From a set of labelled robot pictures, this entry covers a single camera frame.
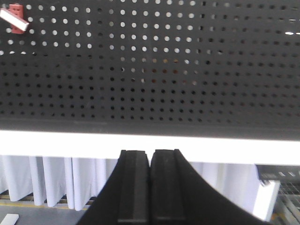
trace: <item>yellow floor line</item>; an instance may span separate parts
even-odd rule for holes
[[[25,208],[44,208],[44,209],[59,209],[59,210],[69,210],[68,207],[48,207],[44,205],[29,205],[29,204],[21,204],[21,203],[0,203],[0,206],[14,206],[14,207],[25,207]]]

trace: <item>white curtain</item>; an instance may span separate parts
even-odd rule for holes
[[[0,193],[9,190],[11,201],[33,193],[35,205],[47,200],[49,207],[66,195],[68,207],[81,210],[101,191],[116,163],[116,159],[0,156]],[[217,191],[246,211],[255,211],[262,187],[254,165],[191,164]]]
[[[66,195],[70,209],[82,210],[97,196],[116,160],[0,156],[0,193],[9,190],[11,201],[33,193],[34,204],[47,200],[54,207]]]

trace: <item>curtain fold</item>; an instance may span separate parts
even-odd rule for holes
[[[6,191],[7,189],[8,189],[8,185],[4,173],[4,164],[3,164],[2,156],[0,156],[0,193]]]
[[[29,157],[2,156],[10,200],[15,202],[32,193]]]

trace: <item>perforated metal panel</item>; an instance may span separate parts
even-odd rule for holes
[[[299,138],[298,0],[18,2],[1,128]]]

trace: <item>floor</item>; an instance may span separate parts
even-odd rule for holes
[[[19,214],[16,225],[75,225],[86,211],[0,205],[0,223],[8,213]]]

